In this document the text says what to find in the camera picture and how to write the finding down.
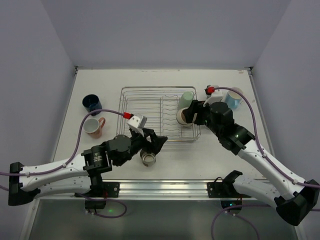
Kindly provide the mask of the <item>cream brown cup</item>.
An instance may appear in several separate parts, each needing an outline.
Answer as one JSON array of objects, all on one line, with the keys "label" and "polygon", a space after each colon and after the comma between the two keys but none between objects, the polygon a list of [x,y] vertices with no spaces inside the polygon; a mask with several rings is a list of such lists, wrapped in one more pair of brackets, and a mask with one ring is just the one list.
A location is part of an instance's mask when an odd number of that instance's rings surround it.
[{"label": "cream brown cup", "polygon": [[151,167],[156,163],[156,155],[152,152],[141,150],[140,158],[141,158],[142,164],[146,167]]},{"label": "cream brown cup", "polygon": [[182,126],[182,127],[185,127],[185,128],[190,128],[193,123],[187,123],[186,122],[186,119],[185,119],[185,116],[183,115],[183,111],[186,110],[187,107],[185,108],[181,108],[178,110],[177,114],[176,114],[176,121]]}]

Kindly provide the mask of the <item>light blue mug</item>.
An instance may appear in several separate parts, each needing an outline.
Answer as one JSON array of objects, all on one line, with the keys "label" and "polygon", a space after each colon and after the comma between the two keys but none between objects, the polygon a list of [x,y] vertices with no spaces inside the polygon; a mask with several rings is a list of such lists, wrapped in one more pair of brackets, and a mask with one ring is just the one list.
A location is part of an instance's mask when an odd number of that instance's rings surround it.
[{"label": "light blue mug", "polygon": [[230,109],[235,110],[242,101],[242,96],[238,93],[243,94],[243,91],[238,87],[232,87],[231,89],[235,90],[235,92],[229,89],[225,95],[224,102]]}]

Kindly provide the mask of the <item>pink dotted mug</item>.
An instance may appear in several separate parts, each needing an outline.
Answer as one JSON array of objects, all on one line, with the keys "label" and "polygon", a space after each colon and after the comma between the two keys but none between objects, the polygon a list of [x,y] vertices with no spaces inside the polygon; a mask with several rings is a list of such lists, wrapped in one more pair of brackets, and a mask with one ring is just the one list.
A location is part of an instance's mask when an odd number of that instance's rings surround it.
[{"label": "pink dotted mug", "polygon": [[106,119],[101,117],[99,119],[90,118],[83,124],[83,130],[86,134],[94,139],[98,139],[103,134],[103,127],[106,123]]}]

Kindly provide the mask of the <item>dark blue mug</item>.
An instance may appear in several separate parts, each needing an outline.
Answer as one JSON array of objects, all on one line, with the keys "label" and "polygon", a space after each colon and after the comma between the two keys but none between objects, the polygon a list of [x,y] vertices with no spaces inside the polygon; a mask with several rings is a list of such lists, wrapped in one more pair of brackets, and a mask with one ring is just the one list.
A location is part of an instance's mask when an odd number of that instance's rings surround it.
[{"label": "dark blue mug", "polygon": [[86,109],[88,113],[95,111],[95,110],[101,110],[102,109],[102,104],[100,102],[100,99],[97,95],[95,94],[89,94],[86,95],[82,99],[82,105]]}]

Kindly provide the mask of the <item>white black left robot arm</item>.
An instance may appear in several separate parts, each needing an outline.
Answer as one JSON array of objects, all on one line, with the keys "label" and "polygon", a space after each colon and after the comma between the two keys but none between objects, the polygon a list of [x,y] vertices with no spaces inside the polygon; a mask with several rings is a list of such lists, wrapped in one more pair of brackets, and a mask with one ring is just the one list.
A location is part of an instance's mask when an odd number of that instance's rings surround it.
[{"label": "white black left robot arm", "polygon": [[60,160],[38,166],[14,162],[9,168],[8,205],[21,206],[34,199],[54,194],[75,193],[87,197],[105,198],[108,195],[102,174],[130,161],[138,152],[157,155],[166,136],[158,136],[152,129],[142,133],[130,131],[131,136],[117,135],[71,160]]}]

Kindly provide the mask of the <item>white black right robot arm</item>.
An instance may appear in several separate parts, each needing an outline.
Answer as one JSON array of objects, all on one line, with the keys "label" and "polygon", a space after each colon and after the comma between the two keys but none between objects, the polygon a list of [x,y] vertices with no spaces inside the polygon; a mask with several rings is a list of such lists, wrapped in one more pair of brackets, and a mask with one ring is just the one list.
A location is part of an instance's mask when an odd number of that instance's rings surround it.
[{"label": "white black right robot arm", "polygon": [[320,185],[315,180],[306,181],[286,168],[264,150],[257,136],[235,123],[233,111],[224,102],[212,104],[193,100],[188,108],[181,110],[181,119],[187,124],[205,125],[217,137],[226,150],[245,160],[258,170],[270,184],[265,184],[237,170],[222,180],[227,195],[247,195],[275,208],[288,224],[298,226],[315,207]]}]

